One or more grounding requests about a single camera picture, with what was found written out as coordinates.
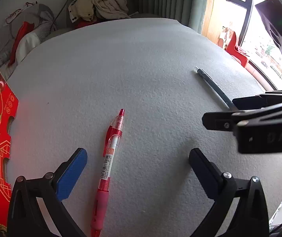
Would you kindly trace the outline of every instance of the gold seal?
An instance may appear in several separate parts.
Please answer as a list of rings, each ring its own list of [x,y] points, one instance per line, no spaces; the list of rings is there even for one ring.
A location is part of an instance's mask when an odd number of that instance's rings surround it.
[[[7,227],[0,224],[0,234],[4,237],[7,237]]]

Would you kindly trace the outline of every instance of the blue rubber pad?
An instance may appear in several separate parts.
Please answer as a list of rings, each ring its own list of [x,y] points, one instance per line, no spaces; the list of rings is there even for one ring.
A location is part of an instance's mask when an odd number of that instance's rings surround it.
[[[85,149],[81,148],[79,153],[76,155],[57,182],[56,194],[59,201],[69,197],[86,164],[87,152]]]

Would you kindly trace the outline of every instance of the pen clip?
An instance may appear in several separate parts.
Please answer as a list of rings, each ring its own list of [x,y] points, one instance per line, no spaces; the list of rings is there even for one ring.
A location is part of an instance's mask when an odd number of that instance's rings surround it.
[[[109,139],[112,135],[112,132],[113,132],[113,127],[110,125],[108,130],[107,130],[107,133],[106,133],[106,139],[105,139],[105,147],[104,147],[104,153],[103,153],[103,157],[106,156],[106,151],[107,151],[107,147],[108,147],[108,143],[109,143]]]

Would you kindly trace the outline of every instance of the pile of clothes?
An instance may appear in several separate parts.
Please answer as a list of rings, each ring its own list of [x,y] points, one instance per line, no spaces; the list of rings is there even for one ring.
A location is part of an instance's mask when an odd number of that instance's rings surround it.
[[[97,18],[107,20],[129,19],[126,0],[74,0],[69,6],[72,22],[81,18],[96,22]]]

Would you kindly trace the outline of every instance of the pen label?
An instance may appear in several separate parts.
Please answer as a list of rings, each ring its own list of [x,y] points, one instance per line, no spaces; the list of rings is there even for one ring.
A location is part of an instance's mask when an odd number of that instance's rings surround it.
[[[114,149],[108,148],[104,160],[104,165],[102,168],[102,175],[101,179],[102,180],[108,180],[108,177],[110,176],[110,170],[111,170],[111,165],[113,163],[113,157],[114,157]]]

